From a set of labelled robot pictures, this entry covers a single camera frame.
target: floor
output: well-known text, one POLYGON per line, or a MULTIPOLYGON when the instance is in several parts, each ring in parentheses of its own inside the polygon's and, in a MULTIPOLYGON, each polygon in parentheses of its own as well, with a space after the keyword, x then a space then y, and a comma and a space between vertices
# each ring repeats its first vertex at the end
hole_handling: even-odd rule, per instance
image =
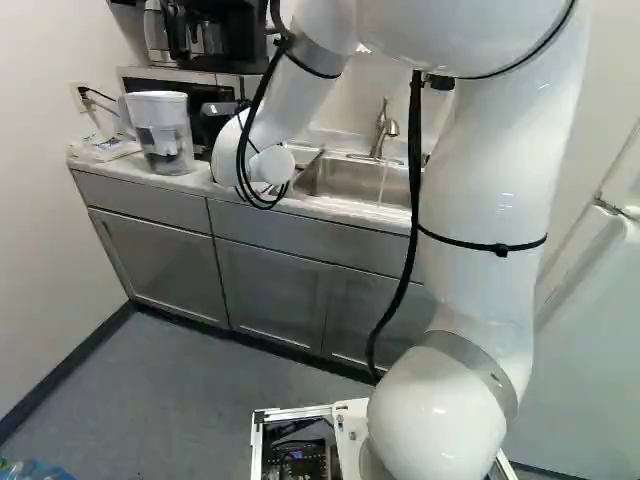
POLYGON ((369 391, 136 313, 0 450, 61 465, 82 480, 248 480, 254 409, 369 391))

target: baseboard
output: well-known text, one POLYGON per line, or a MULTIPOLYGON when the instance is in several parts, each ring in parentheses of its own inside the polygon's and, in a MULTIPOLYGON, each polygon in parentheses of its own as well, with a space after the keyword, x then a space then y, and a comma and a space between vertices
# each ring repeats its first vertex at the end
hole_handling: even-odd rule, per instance
POLYGON ((18 404, 0 420, 0 445, 4 444, 29 416, 44 402, 73 371, 105 341, 107 341, 129 317, 136 312, 135 305, 127 301, 105 322, 78 345, 49 375, 42 379, 18 404))
POLYGON ((349 378, 356 382, 366 383, 373 385, 373 381, 369 373, 357 367, 351 367, 344 363, 340 363, 337 360, 330 360, 327 358, 318 357, 317 355, 298 350, 293 347, 287 347, 286 345, 275 343, 266 339, 261 339, 232 330, 226 330, 216 327, 213 324, 206 324, 185 318, 181 315, 165 312, 156 307, 138 303, 137 308, 140 312, 147 313, 156 318, 160 318, 167 322, 179 325, 189 330, 195 330, 204 335, 209 335, 219 339, 226 339, 246 347, 255 348, 263 352, 271 353, 278 357, 286 358, 294 362, 302 363, 310 367, 324 370, 335 375, 340 375, 345 378, 349 378))
POLYGON ((525 465, 524 463, 512 462, 509 463, 513 468, 522 470, 523 472, 537 473, 549 478, 555 478, 557 480, 586 480, 582 477, 574 477, 573 475, 567 475, 566 473, 552 472, 551 470, 545 470, 544 468, 532 467, 531 465, 525 465))

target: refrigerator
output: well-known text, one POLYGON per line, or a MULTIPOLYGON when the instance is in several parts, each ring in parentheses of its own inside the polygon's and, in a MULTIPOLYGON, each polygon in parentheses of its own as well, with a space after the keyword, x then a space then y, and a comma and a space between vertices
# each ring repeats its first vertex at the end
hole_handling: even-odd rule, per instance
POLYGON ((546 263, 535 363, 504 450, 584 479, 640 478, 640 118, 546 263))

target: countertop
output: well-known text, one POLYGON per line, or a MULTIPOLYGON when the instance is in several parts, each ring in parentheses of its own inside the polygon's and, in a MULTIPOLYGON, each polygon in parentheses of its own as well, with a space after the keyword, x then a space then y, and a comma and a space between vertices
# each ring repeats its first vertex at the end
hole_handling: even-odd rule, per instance
MULTIPOLYGON (((309 160, 315 151, 313 148, 299 148, 297 150, 294 151, 296 158, 308 158, 309 160)), ((106 163, 90 158, 68 157, 67 164, 72 170, 152 185, 219 201, 244 204, 233 188, 223 187, 211 180, 211 171, 207 162, 194 161, 193 171, 180 176, 157 175, 151 172, 142 153, 135 153, 106 163)), ((328 197, 292 198, 287 196, 273 210, 398 235, 409 235, 410 212, 392 207, 328 197)))

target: kitchen sink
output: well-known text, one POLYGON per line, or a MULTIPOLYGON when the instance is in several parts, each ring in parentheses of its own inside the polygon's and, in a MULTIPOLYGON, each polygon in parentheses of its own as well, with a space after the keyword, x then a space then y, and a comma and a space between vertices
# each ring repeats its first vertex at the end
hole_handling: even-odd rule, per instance
POLYGON ((365 159, 315 158, 293 181, 291 195, 296 194, 405 209, 411 205, 407 167, 365 159))

